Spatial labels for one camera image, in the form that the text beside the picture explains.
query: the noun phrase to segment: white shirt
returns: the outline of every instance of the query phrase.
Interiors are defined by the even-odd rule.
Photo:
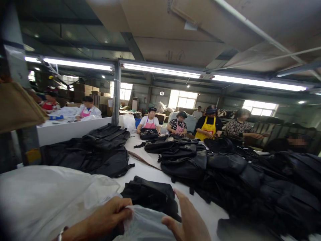
[[[155,126],[159,126],[159,121],[158,121],[157,117],[154,117],[154,119],[150,120],[150,119],[148,119],[148,115],[144,116],[144,117],[141,119],[141,121],[140,121],[140,125],[143,125],[142,128],[145,127],[145,125],[147,124],[147,122],[148,122],[149,124],[152,124],[152,123],[154,122]]]
[[[197,120],[203,116],[203,112],[201,111],[194,111],[192,114]]]
[[[90,115],[97,115],[97,116],[99,116],[99,117],[101,118],[101,111],[100,111],[100,109],[98,109],[96,106],[93,105],[93,107],[92,107],[90,110],[88,110],[87,107],[86,107],[84,104],[82,104],[82,105],[80,106],[80,108],[79,108],[76,116],[81,116],[81,112],[82,112],[83,110],[84,110],[84,114],[90,113]]]

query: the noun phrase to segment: ceiling light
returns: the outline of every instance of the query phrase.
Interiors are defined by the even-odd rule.
[[[45,58],[43,60],[49,64],[57,64],[57,65],[66,65],[66,66],[74,66],[74,67],[81,67],[81,68],[112,71],[112,67],[107,66],[107,65],[89,64],[89,63],[82,63],[82,62],[50,59],[50,58]]]
[[[218,81],[224,81],[224,82],[255,85],[255,86],[261,86],[261,87],[291,90],[291,91],[303,91],[307,89],[304,86],[298,86],[298,85],[289,85],[289,84],[266,82],[266,81],[260,81],[260,80],[242,79],[242,78],[228,77],[228,76],[222,76],[222,75],[215,75],[213,79]]]
[[[24,57],[24,60],[28,62],[33,62],[33,63],[41,63],[37,58],[32,58],[32,57]]]
[[[130,64],[128,62],[127,63],[122,63],[122,64],[123,64],[123,67],[125,69],[141,70],[141,71],[147,71],[147,72],[153,72],[153,73],[159,73],[159,74],[175,75],[175,76],[182,76],[182,77],[195,78],[195,79],[199,79],[202,76],[201,74],[198,74],[198,73],[178,71],[178,70],[174,70],[174,69],[162,69],[162,68],[146,66],[146,65]]]

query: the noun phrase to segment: yellow apron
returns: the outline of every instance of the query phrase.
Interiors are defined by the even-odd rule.
[[[216,122],[216,117],[214,117],[214,123],[213,125],[210,125],[210,124],[207,124],[207,117],[205,118],[205,122],[202,126],[202,130],[203,131],[207,131],[207,132],[210,132],[213,136],[215,135],[216,133],[216,126],[215,126],[215,122]],[[203,133],[199,133],[199,132],[196,132],[196,136],[195,136],[196,139],[200,139],[201,141],[203,141],[204,139],[208,138],[207,135],[204,135]]]

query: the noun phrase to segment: brown bag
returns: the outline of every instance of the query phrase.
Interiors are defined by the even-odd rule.
[[[42,124],[47,115],[18,83],[0,84],[0,134]]]

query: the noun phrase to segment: blue container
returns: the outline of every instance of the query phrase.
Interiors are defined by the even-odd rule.
[[[141,119],[140,118],[135,118],[135,125],[136,125],[136,128],[138,127],[138,125],[140,124],[140,121]]]

